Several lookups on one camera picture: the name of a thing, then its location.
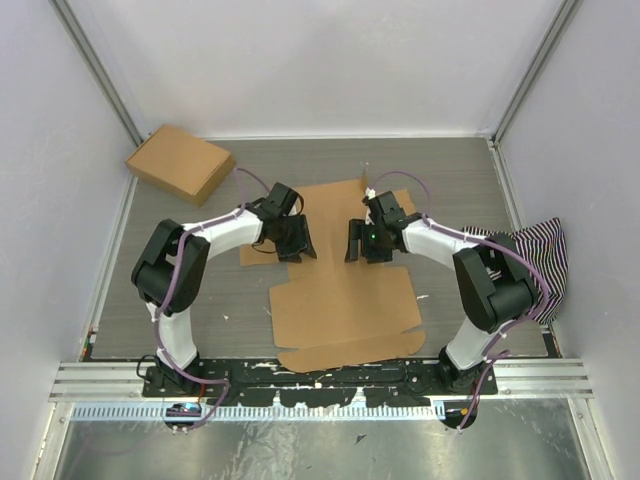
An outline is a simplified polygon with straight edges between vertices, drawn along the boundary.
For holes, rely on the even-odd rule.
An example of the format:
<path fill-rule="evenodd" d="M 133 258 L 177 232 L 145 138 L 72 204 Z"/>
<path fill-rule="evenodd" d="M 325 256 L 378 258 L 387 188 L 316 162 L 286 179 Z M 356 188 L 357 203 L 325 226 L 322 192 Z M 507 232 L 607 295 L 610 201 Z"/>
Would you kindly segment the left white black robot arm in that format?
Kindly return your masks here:
<path fill-rule="evenodd" d="M 230 250 L 265 240 L 273 243 L 280 262 L 317 257 L 306 216 L 289 209 L 247 203 L 202 222 L 163 220 L 154 230 L 131 281 L 151 316 L 157 375 L 176 395 L 187 397 L 204 385 L 221 383 L 204 377 L 192 335 L 191 306 L 207 263 Z"/>

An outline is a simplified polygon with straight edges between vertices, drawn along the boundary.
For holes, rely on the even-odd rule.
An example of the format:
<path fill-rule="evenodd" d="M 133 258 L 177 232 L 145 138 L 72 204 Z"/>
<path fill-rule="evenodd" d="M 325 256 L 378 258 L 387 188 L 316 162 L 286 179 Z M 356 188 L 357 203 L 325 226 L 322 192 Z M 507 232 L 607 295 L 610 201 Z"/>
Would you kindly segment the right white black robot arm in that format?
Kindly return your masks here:
<path fill-rule="evenodd" d="M 394 251 L 424 256 L 455 273 L 465 319 L 436 365 L 439 382 L 451 394 L 466 392 L 481 365 L 489 362 L 495 343 L 549 300 L 541 273 L 505 234 L 463 233 L 419 214 L 391 223 L 349 221 L 347 263 L 361 257 L 369 263 L 389 262 Z"/>

